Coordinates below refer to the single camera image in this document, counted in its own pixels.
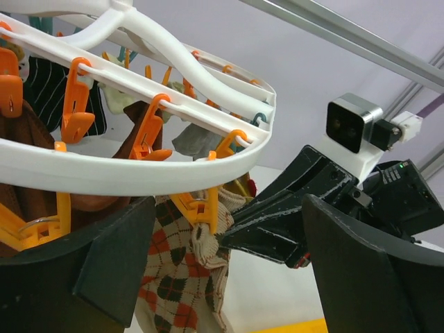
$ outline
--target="hook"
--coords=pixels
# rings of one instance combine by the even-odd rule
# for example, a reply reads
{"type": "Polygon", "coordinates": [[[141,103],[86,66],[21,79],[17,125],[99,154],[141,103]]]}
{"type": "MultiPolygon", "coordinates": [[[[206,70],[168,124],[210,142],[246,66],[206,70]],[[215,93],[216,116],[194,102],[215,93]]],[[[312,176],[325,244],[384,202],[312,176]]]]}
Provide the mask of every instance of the hook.
{"type": "Polygon", "coordinates": [[[251,121],[251,124],[254,125],[254,126],[258,126],[259,125],[259,123],[257,122],[258,118],[260,118],[264,123],[266,123],[266,115],[263,114],[262,112],[259,112],[253,118],[253,120],[251,121]]]}
{"type": "Polygon", "coordinates": [[[171,102],[167,94],[157,94],[154,96],[148,110],[145,113],[144,120],[140,125],[139,132],[131,149],[130,159],[143,161],[163,161],[173,153],[170,149],[159,149],[153,151],[152,147],[156,137],[159,135],[163,125],[161,117],[156,116],[156,110],[162,109],[161,101],[171,102]]]}
{"type": "Polygon", "coordinates": [[[23,80],[14,52],[0,48],[0,112],[6,118],[22,115],[23,80]]]}
{"type": "Polygon", "coordinates": [[[216,148],[217,158],[225,158],[231,155],[234,155],[234,151],[230,148],[231,143],[235,143],[237,146],[240,146],[236,141],[236,137],[240,137],[244,141],[247,141],[247,134],[245,134],[242,130],[232,130],[225,139],[219,144],[216,148]]]}
{"type": "Polygon", "coordinates": [[[91,67],[91,63],[85,58],[75,58],[69,68],[65,100],[63,102],[62,116],[62,141],[67,144],[77,144],[85,136],[95,116],[86,112],[89,97],[89,87],[77,79],[78,66],[80,64],[91,67]]]}

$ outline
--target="laundry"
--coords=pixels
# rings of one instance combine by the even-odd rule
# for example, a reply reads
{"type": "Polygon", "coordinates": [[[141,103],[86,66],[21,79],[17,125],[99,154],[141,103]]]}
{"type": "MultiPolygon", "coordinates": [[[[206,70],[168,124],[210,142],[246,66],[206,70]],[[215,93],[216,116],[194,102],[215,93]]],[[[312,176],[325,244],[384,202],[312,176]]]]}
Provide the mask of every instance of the laundry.
{"type": "MultiPolygon", "coordinates": [[[[205,198],[205,192],[194,194],[205,198]]],[[[230,252],[218,238],[233,224],[231,212],[245,198],[219,190],[218,224],[191,227],[167,196],[156,198],[156,222],[136,304],[144,333],[232,332],[221,308],[230,252]]]]}
{"type": "MultiPolygon", "coordinates": [[[[124,61],[120,61],[112,54],[109,54],[107,52],[103,52],[102,57],[109,60],[113,64],[119,65],[120,67],[124,67],[125,65],[124,61]]],[[[124,108],[137,101],[135,97],[120,92],[113,87],[105,85],[104,83],[99,83],[98,87],[102,89],[103,95],[106,100],[106,105],[108,107],[108,110],[112,114],[122,114],[124,108]]]]}

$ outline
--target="yellow floor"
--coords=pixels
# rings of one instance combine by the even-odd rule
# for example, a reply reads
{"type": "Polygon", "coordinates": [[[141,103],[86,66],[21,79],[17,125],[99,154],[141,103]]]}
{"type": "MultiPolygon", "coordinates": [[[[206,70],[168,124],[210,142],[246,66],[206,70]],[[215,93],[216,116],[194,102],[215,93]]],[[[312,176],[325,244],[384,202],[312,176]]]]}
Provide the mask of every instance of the yellow floor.
{"type": "Polygon", "coordinates": [[[289,326],[282,326],[277,328],[271,328],[269,330],[263,330],[253,333],[328,333],[327,325],[324,319],[317,321],[307,321],[306,323],[300,323],[289,326]]]}

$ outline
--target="clothespin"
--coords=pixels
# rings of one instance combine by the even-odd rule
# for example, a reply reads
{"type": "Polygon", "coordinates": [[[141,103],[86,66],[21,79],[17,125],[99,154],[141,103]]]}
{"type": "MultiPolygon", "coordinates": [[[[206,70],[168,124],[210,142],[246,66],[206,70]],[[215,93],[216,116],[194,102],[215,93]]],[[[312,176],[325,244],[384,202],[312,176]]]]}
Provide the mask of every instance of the clothespin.
{"type": "Polygon", "coordinates": [[[155,112],[162,106],[160,101],[171,101],[167,94],[158,94],[154,96],[144,120],[140,125],[139,132],[131,149],[130,159],[143,161],[163,161],[173,153],[170,149],[159,149],[153,151],[153,144],[163,125],[161,117],[156,116],[155,112]]]}
{"type": "Polygon", "coordinates": [[[231,72],[231,70],[233,69],[233,66],[232,65],[225,65],[223,68],[222,68],[222,73],[230,73],[231,72]]]}
{"type": "Polygon", "coordinates": [[[197,98],[196,94],[194,93],[193,86],[185,78],[183,78],[183,85],[185,86],[185,91],[184,91],[185,95],[190,96],[192,99],[197,98]]]}
{"type": "Polygon", "coordinates": [[[22,107],[23,81],[19,76],[19,61],[14,52],[0,48],[0,113],[6,118],[17,118],[22,115],[22,107]]]}
{"type": "Polygon", "coordinates": [[[205,102],[205,104],[212,106],[213,108],[219,109],[219,105],[217,105],[215,102],[207,99],[207,101],[205,102]]]}
{"type": "Polygon", "coordinates": [[[79,64],[91,67],[91,63],[84,58],[76,58],[69,68],[65,100],[62,116],[62,141],[67,144],[77,144],[85,136],[95,116],[86,112],[89,97],[89,87],[77,79],[79,64]]]}
{"type": "MultiPolygon", "coordinates": [[[[67,145],[64,142],[55,142],[54,150],[67,151],[67,145]]],[[[71,194],[57,192],[57,220],[60,224],[60,234],[65,236],[71,232],[71,194]]]]}
{"type": "MultiPolygon", "coordinates": [[[[64,142],[56,142],[54,149],[67,151],[64,142]]],[[[57,215],[25,222],[0,204],[0,241],[17,251],[33,248],[71,232],[71,198],[57,193],[57,215]]]]}
{"type": "MultiPolygon", "coordinates": [[[[210,151],[208,160],[215,159],[216,152],[210,151]]],[[[192,226],[197,223],[207,223],[210,232],[216,233],[219,204],[218,187],[208,189],[206,199],[195,199],[190,193],[171,194],[169,197],[192,226]]]]}
{"type": "Polygon", "coordinates": [[[173,70],[173,67],[168,67],[168,69],[166,70],[165,74],[164,74],[164,78],[162,80],[162,84],[163,85],[167,85],[169,82],[169,77],[171,76],[171,71],[173,70]]]}
{"type": "Polygon", "coordinates": [[[151,66],[145,66],[145,77],[151,79],[151,66]]]}

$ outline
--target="argyle pattern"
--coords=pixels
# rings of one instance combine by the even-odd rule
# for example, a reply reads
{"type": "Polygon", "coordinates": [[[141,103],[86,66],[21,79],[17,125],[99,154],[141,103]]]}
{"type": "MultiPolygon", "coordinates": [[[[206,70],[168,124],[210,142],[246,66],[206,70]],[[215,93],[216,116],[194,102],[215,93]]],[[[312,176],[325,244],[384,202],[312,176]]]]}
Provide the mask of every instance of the argyle pattern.
{"type": "Polygon", "coordinates": [[[243,204],[244,198],[221,189],[218,228],[211,235],[206,224],[193,228],[168,197],[156,198],[157,218],[137,303],[143,300],[144,311],[136,311],[145,333],[196,332],[208,314],[226,332],[221,308],[230,251],[219,249],[217,238],[233,224],[230,211],[243,204]]]}

